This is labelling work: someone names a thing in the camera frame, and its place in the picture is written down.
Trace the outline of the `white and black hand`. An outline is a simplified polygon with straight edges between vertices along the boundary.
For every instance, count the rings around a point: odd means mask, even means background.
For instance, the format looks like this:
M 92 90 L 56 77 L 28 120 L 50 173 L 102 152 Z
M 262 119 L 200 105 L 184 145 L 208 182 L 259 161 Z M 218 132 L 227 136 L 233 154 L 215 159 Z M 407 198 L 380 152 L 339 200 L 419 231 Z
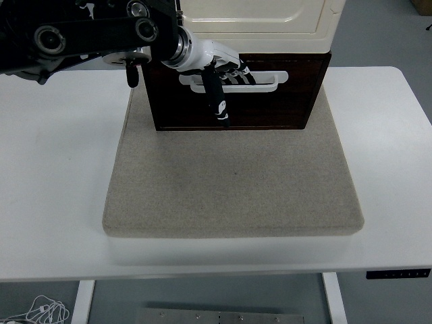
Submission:
M 225 128 L 230 126 L 230 119 L 222 87 L 223 81 L 231 76 L 239 85 L 257 84 L 237 51 L 213 40 L 200 40 L 183 27 L 179 29 L 175 53 L 163 64 L 181 75 L 201 77 L 209 108 Z

